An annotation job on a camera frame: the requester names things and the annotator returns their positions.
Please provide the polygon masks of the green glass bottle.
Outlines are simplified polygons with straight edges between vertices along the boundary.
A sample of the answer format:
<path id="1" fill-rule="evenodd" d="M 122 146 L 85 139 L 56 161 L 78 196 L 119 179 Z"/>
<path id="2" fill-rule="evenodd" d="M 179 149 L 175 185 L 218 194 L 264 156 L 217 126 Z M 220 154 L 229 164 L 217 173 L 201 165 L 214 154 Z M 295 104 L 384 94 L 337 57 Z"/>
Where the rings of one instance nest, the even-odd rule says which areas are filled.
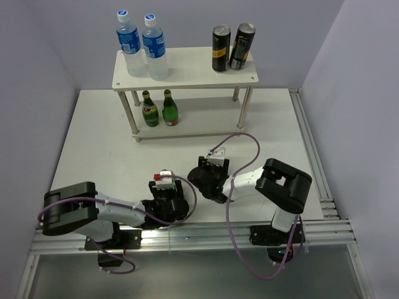
<path id="1" fill-rule="evenodd" d="M 175 126 L 178 123 L 178 118 L 179 118 L 178 107 L 174 102 L 171 96 L 171 91 L 169 89 L 166 89 L 164 91 L 162 115 L 166 125 Z"/>
<path id="2" fill-rule="evenodd" d="M 148 90 L 142 91 L 143 96 L 143 107 L 142 115 L 147 126 L 156 127 L 159 125 L 159 114 L 158 109 L 150 97 L 150 92 Z"/>

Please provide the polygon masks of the green glass bottle front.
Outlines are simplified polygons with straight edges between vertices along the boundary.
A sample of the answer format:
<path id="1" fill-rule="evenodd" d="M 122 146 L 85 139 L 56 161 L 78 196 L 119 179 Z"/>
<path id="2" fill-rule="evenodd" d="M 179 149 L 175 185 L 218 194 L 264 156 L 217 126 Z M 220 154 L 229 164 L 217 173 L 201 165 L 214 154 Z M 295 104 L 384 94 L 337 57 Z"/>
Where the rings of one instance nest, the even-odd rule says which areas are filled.
<path id="1" fill-rule="evenodd" d="M 143 107 L 142 115 L 147 126 L 156 127 L 159 125 L 159 114 L 158 109 L 150 97 L 150 92 L 148 90 L 142 91 L 143 96 Z"/>

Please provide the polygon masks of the small blue label water bottle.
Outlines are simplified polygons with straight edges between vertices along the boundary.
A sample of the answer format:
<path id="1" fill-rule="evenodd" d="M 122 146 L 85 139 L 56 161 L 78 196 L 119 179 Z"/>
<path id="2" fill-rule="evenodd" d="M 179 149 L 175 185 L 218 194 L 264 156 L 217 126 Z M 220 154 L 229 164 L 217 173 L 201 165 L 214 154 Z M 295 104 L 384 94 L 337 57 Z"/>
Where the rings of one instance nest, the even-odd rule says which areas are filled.
<path id="1" fill-rule="evenodd" d="M 154 14 L 146 14 L 144 23 L 145 29 L 142 32 L 142 39 L 147 57 L 148 71 L 153 80 L 161 81 L 168 77 L 163 31 L 157 24 Z"/>

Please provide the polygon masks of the clear soda bottle front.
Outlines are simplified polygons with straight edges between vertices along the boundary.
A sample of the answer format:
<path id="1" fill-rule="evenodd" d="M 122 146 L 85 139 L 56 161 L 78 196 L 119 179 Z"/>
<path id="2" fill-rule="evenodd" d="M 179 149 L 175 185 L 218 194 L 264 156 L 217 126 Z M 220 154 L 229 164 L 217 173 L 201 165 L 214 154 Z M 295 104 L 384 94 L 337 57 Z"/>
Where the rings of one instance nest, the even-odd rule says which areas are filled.
<path id="1" fill-rule="evenodd" d="M 164 178 L 173 178 L 173 176 L 174 176 L 174 174 L 173 174 L 173 171 L 171 171 L 171 170 L 163 169 L 163 170 L 160 171 L 160 177 L 162 179 L 164 179 Z"/>

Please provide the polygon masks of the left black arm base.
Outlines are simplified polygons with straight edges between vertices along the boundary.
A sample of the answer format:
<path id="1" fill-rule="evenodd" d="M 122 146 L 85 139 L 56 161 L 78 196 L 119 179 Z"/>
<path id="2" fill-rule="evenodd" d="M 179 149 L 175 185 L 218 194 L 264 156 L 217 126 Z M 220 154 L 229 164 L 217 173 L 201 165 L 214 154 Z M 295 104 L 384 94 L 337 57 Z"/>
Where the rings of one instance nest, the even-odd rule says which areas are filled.
<path id="1" fill-rule="evenodd" d="M 115 254 L 122 258 L 124 257 L 126 250 L 128 249 L 139 249 L 141 244 L 142 230 L 120 230 L 113 234 L 112 238 L 103 242 L 98 242 L 98 245 L 105 249 L 107 252 L 110 250 L 123 250 L 122 254 Z M 97 255 L 97 263 L 100 267 L 114 269 L 122 265 L 120 259 L 110 257 L 109 255 L 101 252 Z"/>

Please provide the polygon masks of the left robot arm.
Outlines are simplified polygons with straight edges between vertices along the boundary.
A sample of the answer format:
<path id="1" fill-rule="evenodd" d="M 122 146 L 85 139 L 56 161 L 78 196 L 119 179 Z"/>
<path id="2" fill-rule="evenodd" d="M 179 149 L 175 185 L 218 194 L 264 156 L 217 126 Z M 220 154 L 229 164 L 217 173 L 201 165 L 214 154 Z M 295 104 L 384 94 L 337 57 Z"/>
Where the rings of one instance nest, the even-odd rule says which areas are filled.
<path id="1" fill-rule="evenodd" d="M 179 179 L 155 178 L 148 187 L 152 199 L 137 203 L 106 196 L 90 181 L 49 191 L 38 215 L 42 233 L 75 232 L 114 249 L 122 240 L 122 224 L 150 230 L 183 222 L 192 214 Z"/>

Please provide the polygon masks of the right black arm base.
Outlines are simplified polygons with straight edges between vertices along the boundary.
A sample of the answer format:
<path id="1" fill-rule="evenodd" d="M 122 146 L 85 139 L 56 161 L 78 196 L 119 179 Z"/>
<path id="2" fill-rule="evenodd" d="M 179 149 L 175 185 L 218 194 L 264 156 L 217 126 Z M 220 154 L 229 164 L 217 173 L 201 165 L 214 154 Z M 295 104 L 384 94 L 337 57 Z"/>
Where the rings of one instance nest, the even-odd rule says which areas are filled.
<path id="1" fill-rule="evenodd" d="M 273 229 L 271 225 L 252 225 L 250 227 L 250 233 L 250 243 L 253 245 L 265 246 L 269 258 L 275 263 L 282 262 L 286 251 L 288 251 L 286 263 L 290 262 L 295 256 L 294 244 L 299 244 L 299 248 L 301 249 L 305 242 L 305 235 L 302 231 L 301 224 L 297 224 L 294 229 L 289 250 L 286 249 L 286 245 L 289 240 L 290 232 L 281 232 Z"/>

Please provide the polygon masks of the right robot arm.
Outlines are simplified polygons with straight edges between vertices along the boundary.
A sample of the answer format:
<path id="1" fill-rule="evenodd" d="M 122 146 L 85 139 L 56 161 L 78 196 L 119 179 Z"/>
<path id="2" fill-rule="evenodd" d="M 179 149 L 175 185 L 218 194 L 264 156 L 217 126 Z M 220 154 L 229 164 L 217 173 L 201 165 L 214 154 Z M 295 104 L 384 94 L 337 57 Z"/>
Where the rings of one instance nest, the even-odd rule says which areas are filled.
<path id="1" fill-rule="evenodd" d="M 303 213 L 312 184 L 309 174 L 278 159 L 269 158 L 254 171 L 230 176 L 229 159 L 200 156 L 188 181 L 203 197 L 224 204 L 237 199 L 263 196 L 275 205 L 270 236 L 285 242 L 291 236 L 294 219 Z"/>

